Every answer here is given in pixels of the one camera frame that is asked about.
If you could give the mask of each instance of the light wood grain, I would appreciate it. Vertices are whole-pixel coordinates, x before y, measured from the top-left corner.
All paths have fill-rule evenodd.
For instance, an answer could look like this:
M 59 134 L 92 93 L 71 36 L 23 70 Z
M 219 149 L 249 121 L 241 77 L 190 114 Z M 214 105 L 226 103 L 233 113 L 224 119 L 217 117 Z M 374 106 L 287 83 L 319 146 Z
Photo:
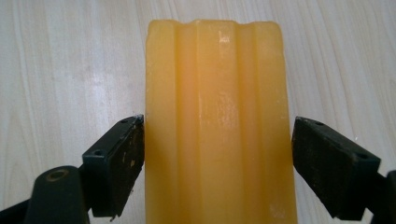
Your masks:
M 49 168 L 79 166 L 116 121 L 144 113 L 154 19 L 278 22 L 290 127 L 296 115 L 329 124 L 382 158 L 385 175 L 396 169 L 395 12 L 393 0 L 1 1 L 0 209 L 30 197 Z M 299 223 L 340 223 L 298 174 L 295 185 Z M 144 173 L 114 223 L 145 223 Z

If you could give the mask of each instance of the yellow soap bar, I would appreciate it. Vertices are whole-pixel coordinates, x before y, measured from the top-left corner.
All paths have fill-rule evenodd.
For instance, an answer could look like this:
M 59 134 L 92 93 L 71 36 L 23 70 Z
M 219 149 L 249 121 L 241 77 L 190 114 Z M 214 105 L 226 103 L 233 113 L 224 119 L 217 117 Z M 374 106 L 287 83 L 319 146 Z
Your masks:
M 152 21 L 146 51 L 147 223 L 296 223 L 278 25 Z

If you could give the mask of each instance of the wooden table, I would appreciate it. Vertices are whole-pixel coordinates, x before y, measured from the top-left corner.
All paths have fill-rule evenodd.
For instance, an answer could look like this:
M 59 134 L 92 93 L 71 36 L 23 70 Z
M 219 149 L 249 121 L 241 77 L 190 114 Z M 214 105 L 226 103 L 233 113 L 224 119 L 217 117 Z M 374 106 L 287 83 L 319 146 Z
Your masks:
M 154 19 L 276 21 L 285 43 L 290 127 L 318 119 L 396 169 L 396 1 L 136 0 L 0 3 L 0 209 L 116 121 L 144 113 Z M 299 223 L 331 219 L 298 174 Z M 144 172 L 121 218 L 145 223 Z M 366 212 L 363 223 L 371 218 Z M 108 223 L 109 218 L 92 218 Z

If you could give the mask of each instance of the screw hole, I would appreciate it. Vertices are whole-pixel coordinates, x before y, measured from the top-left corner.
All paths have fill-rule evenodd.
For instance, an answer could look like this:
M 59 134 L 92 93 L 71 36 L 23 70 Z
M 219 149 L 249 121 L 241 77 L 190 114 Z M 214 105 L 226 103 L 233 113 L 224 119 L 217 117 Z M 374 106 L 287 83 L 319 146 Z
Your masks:
M 58 180 L 64 178 L 68 174 L 69 174 L 69 171 L 65 170 L 65 169 L 52 171 L 51 173 L 49 173 L 49 175 L 47 175 L 47 181 L 55 182 L 55 181 L 58 181 Z
M 102 155 L 103 155 L 103 153 L 102 153 L 102 150 L 101 150 L 101 149 L 97 149 L 97 150 L 95 150 L 95 151 L 93 152 L 93 154 L 95 154 L 96 156 L 102 156 Z

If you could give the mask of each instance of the soap bar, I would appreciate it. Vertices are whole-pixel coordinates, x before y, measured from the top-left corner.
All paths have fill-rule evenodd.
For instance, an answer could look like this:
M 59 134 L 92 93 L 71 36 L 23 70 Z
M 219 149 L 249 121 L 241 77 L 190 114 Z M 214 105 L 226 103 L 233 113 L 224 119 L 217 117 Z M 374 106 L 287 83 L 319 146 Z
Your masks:
M 152 21 L 146 51 L 147 223 L 296 223 L 278 25 Z

